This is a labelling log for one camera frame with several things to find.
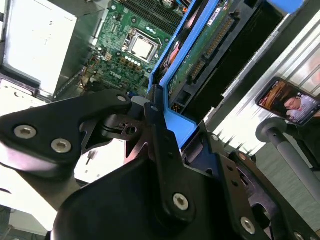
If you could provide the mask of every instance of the ribbed metal surface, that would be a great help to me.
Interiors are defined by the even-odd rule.
[[[276,30],[267,42],[275,38],[277,34]],[[257,52],[249,64],[254,64],[255,59],[260,55],[261,53]],[[225,97],[232,93],[233,87],[243,79],[245,73],[246,70],[238,76],[233,85],[225,92]],[[258,141],[255,132],[259,123],[274,115],[258,107],[255,104],[255,99],[274,76],[286,79],[313,96],[320,94],[320,12],[314,16],[257,84],[214,130],[214,133],[224,143],[250,155],[254,155],[265,145],[265,143]]]

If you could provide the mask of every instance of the man on phone screen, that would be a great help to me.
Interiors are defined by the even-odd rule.
[[[313,98],[303,94],[288,96],[284,101],[284,107],[288,110],[286,115],[290,116],[291,120],[303,118],[317,104]]]

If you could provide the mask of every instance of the metal case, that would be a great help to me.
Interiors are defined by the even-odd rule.
[[[88,57],[103,8],[81,0],[6,0],[0,74],[50,102]]]

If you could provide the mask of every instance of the screw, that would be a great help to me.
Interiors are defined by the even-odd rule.
[[[213,138],[213,140],[215,140],[215,141],[219,141],[219,137],[218,137],[217,135],[212,134],[212,138]]]
[[[297,240],[304,240],[304,238],[302,237],[302,235],[300,234],[300,233],[298,233],[298,232],[294,232],[294,236],[295,236],[295,238],[297,239]]]
[[[181,211],[186,211],[189,208],[189,202],[187,198],[181,193],[176,193],[173,196],[173,203]]]
[[[13,132],[20,139],[32,139],[37,135],[37,130],[29,125],[17,126]]]
[[[243,216],[240,220],[242,227],[251,235],[256,233],[256,228],[254,224],[245,216]]]
[[[125,130],[125,133],[127,135],[132,135],[132,134],[135,134],[137,132],[137,128],[134,127],[134,126],[129,126],[126,130]]]
[[[155,106],[151,106],[151,108],[152,108],[153,110],[155,110],[156,112],[159,111],[158,108],[156,108]]]
[[[121,102],[126,102],[127,100],[123,97],[123,96],[118,96],[118,99],[121,101]]]
[[[55,139],[51,143],[51,148],[58,154],[66,154],[70,152],[71,146],[71,143],[63,138]]]
[[[239,156],[239,158],[241,158],[243,161],[244,161],[244,160],[247,160],[247,157],[246,157],[244,154],[242,154],[242,153],[239,153],[238,156]]]

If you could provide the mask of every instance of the cpu socket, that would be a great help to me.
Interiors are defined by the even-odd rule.
[[[154,40],[154,38],[142,31],[132,28],[126,36],[122,50],[144,62],[150,63],[159,47],[159,44]]]

